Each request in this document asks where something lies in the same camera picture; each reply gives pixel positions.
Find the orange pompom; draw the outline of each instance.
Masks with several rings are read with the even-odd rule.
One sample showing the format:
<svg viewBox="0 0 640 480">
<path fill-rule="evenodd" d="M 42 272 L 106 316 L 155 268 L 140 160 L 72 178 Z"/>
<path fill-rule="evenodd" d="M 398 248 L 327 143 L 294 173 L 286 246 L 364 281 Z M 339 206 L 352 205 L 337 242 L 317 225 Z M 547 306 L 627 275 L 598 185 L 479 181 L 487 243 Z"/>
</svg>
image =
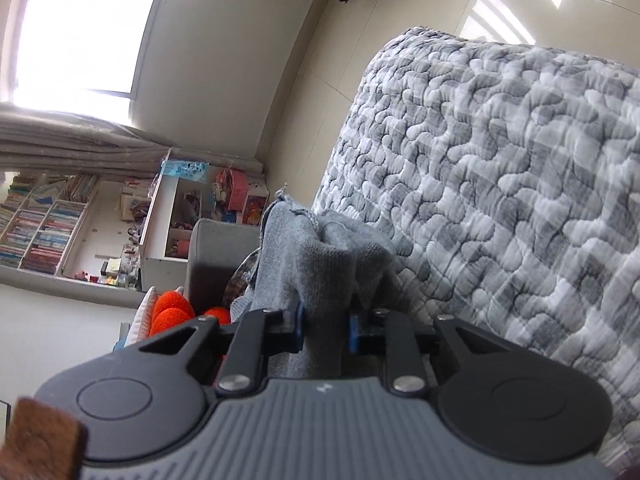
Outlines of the orange pompom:
<svg viewBox="0 0 640 480">
<path fill-rule="evenodd" d="M 163 310 L 156 319 L 151 323 L 151 331 L 149 332 L 149 337 L 156 335 L 164 330 L 169 328 L 173 328 L 176 325 L 180 325 L 180 323 L 184 323 L 193 319 L 193 317 L 189 316 L 185 312 L 181 311 L 179 308 L 168 308 Z"/>
<path fill-rule="evenodd" d="M 231 314 L 229 311 L 223 306 L 214 306 L 211 307 L 204 313 L 205 316 L 213 316 L 218 318 L 218 323 L 220 325 L 230 325 L 231 324 Z"/>
<path fill-rule="evenodd" d="M 169 292 L 165 292 L 158 298 L 156 304 L 154 305 L 154 310 L 151 313 L 151 323 L 156 320 L 156 317 L 161 312 L 164 312 L 168 308 L 177 308 L 178 310 L 183 311 L 189 318 L 196 317 L 191 305 L 184 298 L 183 295 L 175 292 L 174 290 L 170 290 Z"/>
</svg>

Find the picture frame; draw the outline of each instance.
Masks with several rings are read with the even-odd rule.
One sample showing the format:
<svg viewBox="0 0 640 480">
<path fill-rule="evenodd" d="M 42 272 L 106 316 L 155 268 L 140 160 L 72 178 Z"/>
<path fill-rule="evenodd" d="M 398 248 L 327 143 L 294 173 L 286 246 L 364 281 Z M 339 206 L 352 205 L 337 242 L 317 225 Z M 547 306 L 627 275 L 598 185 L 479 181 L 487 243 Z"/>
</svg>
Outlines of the picture frame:
<svg viewBox="0 0 640 480">
<path fill-rule="evenodd" d="M 9 420 L 11 419 L 11 405 L 0 400 L 0 446 L 4 444 L 4 438 L 9 431 Z"/>
</svg>

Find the bed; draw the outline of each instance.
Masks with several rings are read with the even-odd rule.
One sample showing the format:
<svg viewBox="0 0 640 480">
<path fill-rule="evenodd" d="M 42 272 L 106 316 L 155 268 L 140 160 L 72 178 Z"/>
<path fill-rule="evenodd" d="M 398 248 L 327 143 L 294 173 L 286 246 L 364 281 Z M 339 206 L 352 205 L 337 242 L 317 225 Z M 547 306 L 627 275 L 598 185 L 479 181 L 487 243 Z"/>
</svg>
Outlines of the bed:
<svg viewBox="0 0 640 480">
<path fill-rule="evenodd" d="M 640 79 L 612 60 L 412 28 L 370 62 L 316 195 L 387 233 L 410 312 L 583 371 L 640 455 Z"/>
</svg>

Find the window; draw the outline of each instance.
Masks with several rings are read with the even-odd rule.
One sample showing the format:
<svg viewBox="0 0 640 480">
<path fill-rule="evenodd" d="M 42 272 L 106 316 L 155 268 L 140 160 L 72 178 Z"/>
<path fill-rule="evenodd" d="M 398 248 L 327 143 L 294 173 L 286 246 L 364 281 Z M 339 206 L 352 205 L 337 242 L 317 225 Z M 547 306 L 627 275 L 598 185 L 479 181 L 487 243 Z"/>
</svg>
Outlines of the window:
<svg viewBox="0 0 640 480">
<path fill-rule="evenodd" d="M 157 0 L 27 0 L 14 103 L 129 123 L 156 6 Z"/>
</svg>

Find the gray towel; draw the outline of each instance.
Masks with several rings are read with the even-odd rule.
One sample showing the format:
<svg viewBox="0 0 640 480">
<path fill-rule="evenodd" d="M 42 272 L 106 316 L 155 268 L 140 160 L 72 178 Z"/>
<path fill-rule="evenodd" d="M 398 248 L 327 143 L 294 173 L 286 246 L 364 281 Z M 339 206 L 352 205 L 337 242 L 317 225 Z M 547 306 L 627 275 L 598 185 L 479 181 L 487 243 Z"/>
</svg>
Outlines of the gray towel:
<svg viewBox="0 0 640 480">
<path fill-rule="evenodd" d="M 282 193 L 265 211 L 261 240 L 257 269 L 244 296 L 233 302 L 232 319 L 247 308 L 284 309 L 297 300 L 306 317 L 303 351 L 271 358 L 270 375 L 366 374 L 372 360 L 354 364 L 344 355 L 347 311 L 354 294 L 364 308 L 406 311 L 392 272 L 398 262 L 391 240 L 335 211 L 313 214 Z"/>
</svg>

